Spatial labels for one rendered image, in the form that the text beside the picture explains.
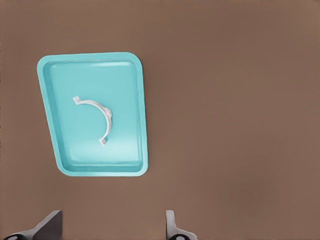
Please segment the white drainage pipe clamp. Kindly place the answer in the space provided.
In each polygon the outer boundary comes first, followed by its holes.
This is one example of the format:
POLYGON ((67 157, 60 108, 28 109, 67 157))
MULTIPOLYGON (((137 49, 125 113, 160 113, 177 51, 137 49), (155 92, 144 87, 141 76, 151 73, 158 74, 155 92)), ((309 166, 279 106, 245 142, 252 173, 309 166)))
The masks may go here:
POLYGON ((102 113, 106 122, 106 130, 103 136, 99 139, 99 142, 102 146, 105 146, 107 143, 107 138, 112 129, 112 111, 108 107, 105 107, 101 103, 94 100, 81 100, 78 96, 75 96, 72 99, 76 105, 90 105, 97 108, 102 113))

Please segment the turquoise rectangular tray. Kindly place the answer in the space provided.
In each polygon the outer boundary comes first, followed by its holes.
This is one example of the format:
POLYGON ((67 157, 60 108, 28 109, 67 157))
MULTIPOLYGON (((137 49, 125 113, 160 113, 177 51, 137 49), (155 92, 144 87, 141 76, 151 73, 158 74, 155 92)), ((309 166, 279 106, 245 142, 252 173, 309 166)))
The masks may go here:
POLYGON ((130 52, 47 55, 37 75, 58 169, 72 177, 138 177, 148 169, 143 67, 130 52), (103 114, 112 111, 104 146, 103 114))

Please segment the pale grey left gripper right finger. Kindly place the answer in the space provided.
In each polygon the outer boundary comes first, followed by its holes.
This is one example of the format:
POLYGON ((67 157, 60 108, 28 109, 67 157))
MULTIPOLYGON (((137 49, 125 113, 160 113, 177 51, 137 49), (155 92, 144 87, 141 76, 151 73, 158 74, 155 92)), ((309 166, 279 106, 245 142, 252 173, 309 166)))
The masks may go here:
POLYGON ((165 224, 166 240, 198 240, 198 237, 193 232, 177 227, 175 213, 173 210, 166 210, 165 224))

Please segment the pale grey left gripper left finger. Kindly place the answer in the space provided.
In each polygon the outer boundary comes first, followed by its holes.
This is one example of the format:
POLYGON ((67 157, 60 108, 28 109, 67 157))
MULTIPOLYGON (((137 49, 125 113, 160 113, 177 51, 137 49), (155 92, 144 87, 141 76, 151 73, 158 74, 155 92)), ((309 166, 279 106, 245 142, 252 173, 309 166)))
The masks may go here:
POLYGON ((35 227, 6 236, 3 240, 61 240, 63 212, 54 210, 35 227))

